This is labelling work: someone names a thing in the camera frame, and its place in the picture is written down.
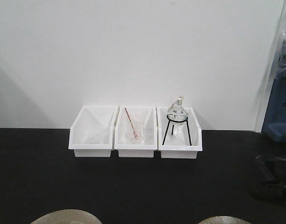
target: tripod leg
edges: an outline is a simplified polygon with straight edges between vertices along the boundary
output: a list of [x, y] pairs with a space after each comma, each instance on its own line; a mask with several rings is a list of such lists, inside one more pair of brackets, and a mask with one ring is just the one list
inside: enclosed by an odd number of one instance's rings
[[165, 137], [163, 138], [162, 145], [165, 144], [165, 140], [166, 140], [166, 136], [167, 136], [167, 130], [169, 129], [170, 122], [171, 122], [171, 121], [169, 120], [169, 122], [167, 123], [167, 129], [166, 129]]
[[171, 135], [173, 135], [173, 131], [174, 131], [174, 125], [172, 126], [172, 133], [171, 133]]
[[190, 133], [189, 133], [188, 120], [186, 120], [186, 126], [188, 127], [189, 144], [191, 145], [191, 139], [190, 139]]

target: storage bin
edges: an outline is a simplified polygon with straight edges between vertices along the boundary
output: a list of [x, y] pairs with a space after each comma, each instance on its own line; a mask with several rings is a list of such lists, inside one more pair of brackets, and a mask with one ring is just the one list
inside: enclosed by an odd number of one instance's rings
[[173, 135], [172, 123], [169, 125], [165, 144], [162, 145], [167, 128], [167, 107], [157, 107], [158, 120], [158, 145], [162, 158], [173, 159], [196, 159], [197, 153], [202, 151], [202, 130], [195, 116], [193, 108], [185, 108], [188, 112], [188, 125], [190, 130], [191, 143], [189, 143], [188, 129], [186, 123], [181, 126], [174, 126]]
[[110, 157], [118, 107], [83, 106], [70, 128], [69, 149], [76, 157]]
[[152, 158], [157, 150], [155, 107], [120, 107], [114, 145], [119, 157]]

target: white wall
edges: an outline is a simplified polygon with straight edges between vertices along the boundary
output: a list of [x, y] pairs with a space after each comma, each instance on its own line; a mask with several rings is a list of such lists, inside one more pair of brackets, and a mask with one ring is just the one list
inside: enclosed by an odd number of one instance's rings
[[169, 105], [253, 130], [284, 0], [0, 0], [0, 127], [82, 105]]

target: black countertop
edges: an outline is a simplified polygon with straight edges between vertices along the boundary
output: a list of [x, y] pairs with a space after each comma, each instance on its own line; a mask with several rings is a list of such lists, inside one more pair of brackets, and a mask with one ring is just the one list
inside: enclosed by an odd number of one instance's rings
[[263, 134], [203, 131], [196, 160], [75, 158], [69, 130], [0, 129], [0, 224], [29, 224], [55, 210], [80, 209], [103, 224], [197, 224], [233, 216], [286, 224], [286, 209], [253, 199], [265, 181], [254, 162], [286, 155]]

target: black metal tripod stand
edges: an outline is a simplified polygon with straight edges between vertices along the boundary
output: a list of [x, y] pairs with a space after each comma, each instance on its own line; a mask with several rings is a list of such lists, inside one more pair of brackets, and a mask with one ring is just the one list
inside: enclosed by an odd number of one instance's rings
[[162, 145], [165, 144], [165, 140], [166, 140], [166, 136], [167, 136], [167, 131], [169, 129], [169, 125], [170, 125], [170, 122], [174, 122], [174, 123], [183, 123], [183, 122], [186, 122], [186, 126], [188, 127], [188, 137], [189, 137], [189, 144], [191, 145], [191, 139], [190, 139], [190, 133], [189, 133], [189, 126], [188, 126], [188, 118], [186, 118], [186, 120], [183, 120], [183, 121], [175, 121], [175, 120], [171, 120], [168, 116], [167, 116], [167, 119], [169, 120], [168, 123], [167, 123], [167, 129], [166, 129], [166, 133], [165, 133], [165, 137], [163, 138], [163, 142], [162, 142]]

